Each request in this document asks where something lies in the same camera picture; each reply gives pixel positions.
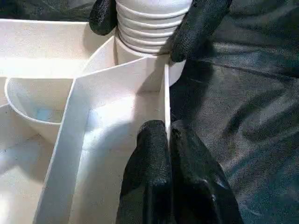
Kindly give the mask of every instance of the curved white bowl rim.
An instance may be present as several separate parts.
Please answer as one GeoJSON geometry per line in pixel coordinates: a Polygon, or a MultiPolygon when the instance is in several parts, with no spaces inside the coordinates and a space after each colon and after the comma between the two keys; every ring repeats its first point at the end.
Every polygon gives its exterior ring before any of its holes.
{"type": "Polygon", "coordinates": [[[12,101],[10,100],[9,98],[9,95],[8,95],[8,91],[7,91],[7,86],[8,86],[8,83],[9,81],[11,80],[11,78],[7,78],[6,79],[6,82],[5,82],[5,86],[4,86],[4,93],[5,93],[5,96],[7,98],[7,101],[8,101],[8,104],[12,107],[12,109],[17,113],[19,114],[20,116],[22,116],[23,118],[27,119],[27,120],[30,120],[32,122],[35,122],[35,123],[39,123],[39,124],[44,124],[44,125],[50,125],[50,126],[60,126],[61,122],[60,123],[55,123],[55,122],[48,122],[48,121],[43,121],[43,120],[37,120],[37,119],[34,119],[34,118],[31,118],[25,114],[23,114],[21,111],[19,111],[15,105],[12,103],[12,101]]]}
{"type": "Polygon", "coordinates": [[[128,23],[134,24],[136,26],[139,26],[142,28],[149,28],[149,29],[163,29],[163,28],[177,27],[183,21],[183,20],[178,20],[178,21],[169,22],[169,23],[150,24],[150,23],[139,22],[139,21],[132,20],[130,18],[126,18],[120,13],[118,13],[117,16],[118,16],[118,20],[120,20],[120,21],[124,20],[124,21],[127,21],[128,23]]]}

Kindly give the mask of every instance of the white cylindrical container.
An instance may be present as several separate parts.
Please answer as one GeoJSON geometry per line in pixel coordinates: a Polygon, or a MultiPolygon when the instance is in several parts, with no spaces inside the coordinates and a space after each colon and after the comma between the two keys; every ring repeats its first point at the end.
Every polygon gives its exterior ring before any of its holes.
{"type": "Polygon", "coordinates": [[[48,142],[56,142],[72,79],[8,78],[10,106],[48,142]]]}
{"type": "Polygon", "coordinates": [[[164,73],[165,64],[169,65],[169,86],[173,85],[181,76],[185,61],[179,63],[173,63],[170,60],[170,55],[151,55],[146,53],[141,53],[135,50],[132,50],[126,46],[123,41],[119,38],[118,32],[115,33],[115,45],[117,52],[117,59],[119,64],[127,63],[142,57],[151,57],[154,58],[156,63],[154,68],[144,68],[149,70],[154,70],[158,74],[164,73]]]}
{"type": "Polygon", "coordinates": [[[191,3],[192,0],[116,0],[119,36],[136,51],[168,53],[170,37],[191,3]]]}

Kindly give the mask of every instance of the white bowl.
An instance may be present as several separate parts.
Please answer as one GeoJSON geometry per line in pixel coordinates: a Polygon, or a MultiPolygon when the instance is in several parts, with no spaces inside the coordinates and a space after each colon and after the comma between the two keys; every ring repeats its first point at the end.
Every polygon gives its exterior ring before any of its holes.
{"type": "Polygon", "coordinates": [[[13,110],[54,144],[71,84],[72,79],[8,78],[5,95],[13,110]]]}

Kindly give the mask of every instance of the gloved hand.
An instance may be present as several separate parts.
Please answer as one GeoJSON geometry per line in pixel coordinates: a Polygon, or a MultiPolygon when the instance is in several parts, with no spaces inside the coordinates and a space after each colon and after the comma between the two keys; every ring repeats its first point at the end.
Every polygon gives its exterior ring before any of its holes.
{"type": "Polygon", "coordinates": [[[116,223],[243,221],[220,165],[197,135],[180,121],[173,123],[170,163],[164,124],[153,120],[141,127],[125,168],[116,223]]]}
{"type": "MultiPolygon", "coordinates": [[[[174,36],[171,51],[173,62],[185,60],[202,45],[228,13],[231,2],[232,0],[193,0],[174,36]]],[[[96,0],[89,24],[99,35],[110,33],[117,25],[115,0],[96,0]]]]}
{"type": "Polygon", "coordinates": [[[178,224],[243,223],[220,164],[181,121],[171,126],[171,162],[178,224]]]}
{"type": "Polygon", "coordinates": [[[174,224],[172,176],[165,125],[142,125],[123,175],[117,224],[174,224]]]}

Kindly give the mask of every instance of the stack of white cups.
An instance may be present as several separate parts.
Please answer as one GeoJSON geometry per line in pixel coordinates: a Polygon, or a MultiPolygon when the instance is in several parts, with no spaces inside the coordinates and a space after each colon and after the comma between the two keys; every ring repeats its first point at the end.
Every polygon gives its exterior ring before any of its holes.
{"type": "Polygon", "coordinates": [[[116,0],[119,36],[133,50],[167,54],[170,37],[191,3],[192,0],[116,0]]]}

